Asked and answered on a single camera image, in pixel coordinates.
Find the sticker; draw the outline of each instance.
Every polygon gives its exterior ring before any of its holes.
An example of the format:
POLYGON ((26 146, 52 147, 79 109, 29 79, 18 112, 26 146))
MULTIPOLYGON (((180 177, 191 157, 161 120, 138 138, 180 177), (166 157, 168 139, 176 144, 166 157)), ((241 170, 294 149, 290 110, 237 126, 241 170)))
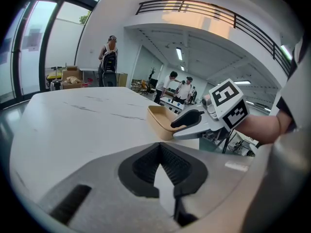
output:
POLYGON ((233 129, 247 116, 247 109, 244 100, 241 100, 233 109, 227 113, 223 120, 230 129, 233 129))
POLYGON ((238 90, 230 81, 219 87, 216 91, 212 92, 212 96, 215 100, 217 107, 232 99, 238 94, 238 90))
POLYGON ((235 163, 235 162, 232 162, 232 161, 226 162, 225 166, 228 167, 228 168, 232 168, 232 169, 238 170, 238 171, 242 171, 242 172, 247 172, 248 168, 249 168, 249 166, 238 164, 238 163, 235 163))

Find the black rubber pad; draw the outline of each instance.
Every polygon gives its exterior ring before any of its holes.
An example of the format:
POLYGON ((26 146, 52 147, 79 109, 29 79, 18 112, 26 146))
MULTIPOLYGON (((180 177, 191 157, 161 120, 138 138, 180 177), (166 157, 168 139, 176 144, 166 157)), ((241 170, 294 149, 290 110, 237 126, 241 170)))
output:
POLYGON ((76 186, 67 197, 54 208, 50 216, 63 224, 68 224, 90 191, 91 187, 87 185, 80 184, 76 186))
POLYGON ((195 193, 207 178, 207 168, 200 160, 165 143, 155 143, 124 160, 119 179, 136 196, 159 198, 154 182, 160 164, 175 186, 175 198, 195 193))

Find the cap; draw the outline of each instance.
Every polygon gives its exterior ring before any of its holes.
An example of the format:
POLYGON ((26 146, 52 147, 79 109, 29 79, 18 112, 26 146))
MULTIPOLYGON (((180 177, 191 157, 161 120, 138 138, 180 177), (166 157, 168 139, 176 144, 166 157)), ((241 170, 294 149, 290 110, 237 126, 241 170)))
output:
POLYGON ((117 38, 116 38, 114 35, 111 35, 111 36, 109 37, 108 41, 111 41, 111 40, 116 40, 116 42, 117 42, 117 38))

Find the white shirt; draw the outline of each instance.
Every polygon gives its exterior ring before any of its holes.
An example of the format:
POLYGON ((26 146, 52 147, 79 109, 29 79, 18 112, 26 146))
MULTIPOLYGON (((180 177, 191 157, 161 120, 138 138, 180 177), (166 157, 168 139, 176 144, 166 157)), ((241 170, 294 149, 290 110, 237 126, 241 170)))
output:
POLYGON ((166 76, 163 81, 156 85, 156 89, 159 91, 163 91, 163 89, 167 89, 170 85, 170 82, 173 81, 170 79, 170 76, 166 76))
POLYGON ((187 99, 188 95, 191 91, 191 84, 182 84, 180 83, 180 85, 178 86, 178 93, 177 93, 177 97, 180 99, 187 99))

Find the cardboard box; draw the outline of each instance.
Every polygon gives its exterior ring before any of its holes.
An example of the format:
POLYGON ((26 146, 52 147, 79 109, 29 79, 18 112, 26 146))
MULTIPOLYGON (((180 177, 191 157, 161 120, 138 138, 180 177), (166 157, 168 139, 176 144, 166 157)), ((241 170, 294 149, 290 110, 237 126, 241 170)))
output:
POLYGON ((117 86, 126 87, 127 73, 116 73, 117 76, 117 86))
MULTIPOLYGON (((82 81, 82 71, 79 69, 77 70, 63 70, 62 73, 62 81, 66 81, 68 77, 74 76, 82 81)), ((74 88, 81 88, 82 83, 63 83, 64 89, 74 89, 74 88)))
POLYGON ((68 71, 75 71, 78 69, 78 66, 67 66, 68 71))

